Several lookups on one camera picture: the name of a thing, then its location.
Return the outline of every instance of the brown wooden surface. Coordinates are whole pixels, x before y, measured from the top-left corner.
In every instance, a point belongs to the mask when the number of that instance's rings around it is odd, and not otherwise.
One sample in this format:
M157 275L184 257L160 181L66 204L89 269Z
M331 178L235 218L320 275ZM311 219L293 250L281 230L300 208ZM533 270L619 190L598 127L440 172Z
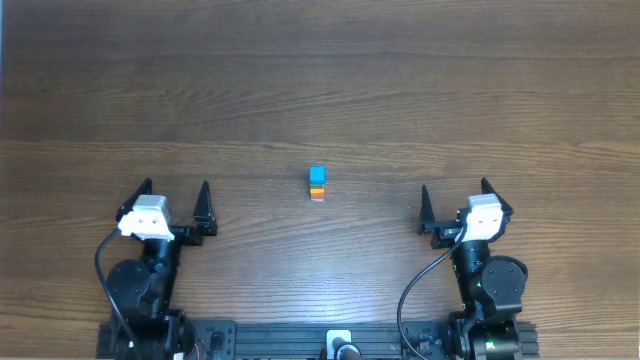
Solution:
M541 354L637 356L638 34L635 0L5 0L0 356L94 354L93 254L145 177L181 222L211 183L192 317L388 322L441 253L420 186L451 218L482 176L516 209L494 248L529 266ZM457 309L447 264L405 317Z

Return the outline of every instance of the wood grain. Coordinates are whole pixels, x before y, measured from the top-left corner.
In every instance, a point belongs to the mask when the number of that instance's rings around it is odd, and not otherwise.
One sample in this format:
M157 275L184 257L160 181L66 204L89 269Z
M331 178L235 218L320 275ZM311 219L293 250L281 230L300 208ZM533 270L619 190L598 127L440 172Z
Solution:
M637 357L640 3L5 1L0 356L90 357L93 270L145 177L218 237L185 249L175 306L242 322L393 321L487 176L515 208L520 318L545 357ZM308 199L311 164L327 201ZM105 268L137 257L116 241ZM457 310L449 265L406 318Z

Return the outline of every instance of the blue block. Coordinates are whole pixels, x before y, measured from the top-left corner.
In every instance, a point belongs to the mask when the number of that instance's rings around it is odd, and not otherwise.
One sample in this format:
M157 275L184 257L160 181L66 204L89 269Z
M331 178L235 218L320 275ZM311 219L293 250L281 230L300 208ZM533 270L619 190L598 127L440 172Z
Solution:
M325 180L324 166L312 166L309 171L309 182L312 184L324 184Z

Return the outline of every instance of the black cable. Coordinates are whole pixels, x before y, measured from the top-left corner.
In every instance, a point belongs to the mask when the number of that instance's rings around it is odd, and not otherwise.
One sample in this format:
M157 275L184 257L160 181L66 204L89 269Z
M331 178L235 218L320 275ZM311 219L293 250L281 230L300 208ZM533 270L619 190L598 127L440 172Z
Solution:
M407 285L407 287L404 289L404 292L402 292L402 296L400 297L400 301L398 302L398 310L396 312L396 318L398 321L398 330L400 331L400 337L402 337L402 341L404 341L404 343L407 344L407 347L409 348L409 350L413 351L416 354L416 356L418 356L422 360L429 360L429 359L424 357L422 354L418 352L418 350L414 349L414 347L411 346L411 343L409 342L407 335L404 333L404 329L402 329L402 305L404 305L404 301L407 298L407 295L409 295L409 292L411 291L413 286L418 281L420 281L420 279L422 279L422 277L424 277L429 271L431 271L433 268L438 266L442 261L444 261L444 259L451 256L451 254L458 248L458 246L462 244L462 240L464 239L464 235L466 234L466 232L467 232L467 226L464 225L462 227L462 231L460 232L460 235L456 238L456 242L454 242L451 248L447 250L447 252L442 254L442 256L437 258L434 262L429 264L429 266L427 266L422 271L420 271L420 273L418 273L418 275L416 275L413 278L413 280L411 280L409 285Z
M98 278L100 278L100 284L102 284L102 288L104 289L105 294L107 294L107 299L111 303L111 308L113 309L113 313L116 315L116 317L118 318L118 321L124 328L124 331L127 333L127 336L129 337L129 341L133 343L133 351L136 353L136 359L143 360L140 346L138 346L138 340L136 339L136 336L133 333L133 330L131 330L131 327L129 326L129 324L122 317L122 314L120 313L120 309L118 309L118 305L113 299L113 296L111 295L111 291L109 291L109 287L107 286L107 280L105 280L104 278L104 273L102 273L102 262L100 261L100 255L102 255L102 251L104 250L104 248L107 247L107 245L111 242L111 240L113 240L114 237L118 235L118 233L119 233L119 229L116 227L115 229L113 229L111 234L107 235L107 237L102 241L100 246L98 246L98 250L96 250L96 271L98 272Z

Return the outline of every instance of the stack of blocks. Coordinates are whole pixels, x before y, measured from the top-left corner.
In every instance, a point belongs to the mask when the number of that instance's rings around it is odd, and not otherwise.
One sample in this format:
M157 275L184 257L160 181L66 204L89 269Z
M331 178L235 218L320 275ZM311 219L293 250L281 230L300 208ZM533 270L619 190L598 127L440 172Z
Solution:
M309 182L311 183L311 200L324 201L324 183L326 174L324 166L312 166L309 171Z

